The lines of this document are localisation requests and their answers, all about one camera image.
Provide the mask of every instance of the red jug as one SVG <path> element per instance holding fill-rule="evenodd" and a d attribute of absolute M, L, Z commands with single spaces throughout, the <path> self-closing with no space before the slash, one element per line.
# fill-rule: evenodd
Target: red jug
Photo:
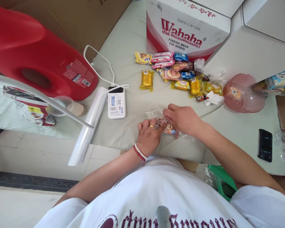
<path fill-rule="evenodd" d="M 0 7 L 0 72 L 49 97 L 87 98 L 98 76 L 73 47 L 34 18 Z"/>

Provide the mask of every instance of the blue snack package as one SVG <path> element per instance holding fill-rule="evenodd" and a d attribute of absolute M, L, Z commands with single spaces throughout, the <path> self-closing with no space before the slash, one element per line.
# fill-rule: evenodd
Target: blue snack package
<path fill-rule="evenodd" d="M 174 59 L 175 61 L 189 61 L 188 55 L 177 52 L 174 53 Z"/>
<path fill-rule="evenodd" d="M 191 78 L 195 77 L 195 75 L 191 71 L 190 72 L 181 72 L 180 76 L 184 80 L 188 80 L 188 79 L 191 79 Z"/>

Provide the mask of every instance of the plastic cup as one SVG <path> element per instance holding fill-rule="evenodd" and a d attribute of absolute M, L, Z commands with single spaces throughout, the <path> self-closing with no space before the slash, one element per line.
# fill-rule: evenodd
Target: plastic cup
<path fill-rule="evenodd" d="M 53 98 L 53 101 L 66 108 L 68 111 L 72 111 L 74 107 L 74 101 L 68 96 L 57 96 Z M 48 114 L 56 117 L 65 116 L 66 114 L 49 105 L 47 108 Z"/>

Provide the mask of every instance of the white cable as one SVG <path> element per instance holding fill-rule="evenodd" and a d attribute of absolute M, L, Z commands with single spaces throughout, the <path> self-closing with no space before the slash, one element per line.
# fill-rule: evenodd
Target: white cable
<path fill-rule="evenodd" d="M 93 126 L 91 126 L 90 124 L 86 123 L 85 121 L 79 119 L 77 116 L 75 116 L 73 113 L 71 113 L 69 110 L 67 110 L 66 108 L 62 107 L 60 104 L 56 103 L 55 101 L 53 101 L 51 98 L 49 98 L 48 96 L 46 96 L 45 94 L 43 94 L 42 92 L 38 91 L 37 89 L 34 89 L 33 87 L 24 84 L 20 81 L 5 77 L 0 75 L 0 82 L 8 84 L 8 85 L 13 85 L 19 89 L 23 89 L 31 94 L 34 94 L 36 97 L 40 98 L 41 100 L 45 101 L 46 103 L 48 103 L 49 105 L 53 106 L 54 108 L 58 109 L 59 111 L 67 114 L 69 117 L 71 117 L 73 120 L 77 121 L 78 123 L 89 127 L 89 128 L 93 128 Z"/>
<path fill-rule="evenodd" d="M 114 80 L 115 80 L 115 74 L 114 74 L 114 72 L 113 72 L 112 66 L 111 66 L 110 62 L 109 62 L 102 54 L 100 54 L 100 55 L 108 62 L 109 66 L 110 66 L 110 69 L 111 69 L 111 71 L 112 71 L 112 74 L 113 74 L 113 81 L 112 81 L 112 82 L 110 82 L 110 81 L 108 81 L 108 80 L 106 80 L 106 79 L 103 79 L 103 78 L 97 73 L 97 71 L 94 69 L 94 67 L 92 66 L 92 64 L 88 61 L 88 59 L 86 58 L 86 51 L 87 51 L 88 48 L 92 48 L 92 49 L 93 49 L 94 51 L 96 51 L 98 54 L 100 54 L 100 53 L 99 53 L 95 48 L 93 48 L 91 45 L 87 45 L 87 46 L 85 47 L 85 50 L 83 51 L 83 57 L 85 58 L 86 62 L 87 62 L 87 63 L 89 64 L 89 66 L 95 71 L 95 73 L 98 75 L 98 77 L 99 77 L 100 79 L 102 79 L 102 80 L 105 81 L 105 82 L 110 83 L 111 86 L 118 86 L 118 88 L 122 87 L 122 88 L 124 88 L 124 89 L 130 88 L 130 85 L 127 85 L 127 84 L 124 84 L 124 85 L 117 85 L 117 84 L 115 84 L 115 82 L 114 82 Z"/>

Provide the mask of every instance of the white tile floor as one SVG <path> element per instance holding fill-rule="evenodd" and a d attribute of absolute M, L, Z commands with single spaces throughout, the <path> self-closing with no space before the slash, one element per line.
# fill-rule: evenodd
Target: white tile floor
<path fill-rule="evenodd" d="M 42 135 L 3 131 L 0 134 L 0 171 L 80 181 L 120 155 L 120 151 L 90 145 L 81 165 L 68 166 L 74 141 Z M 204 165 L 197 176 L 204 179 Z"/>

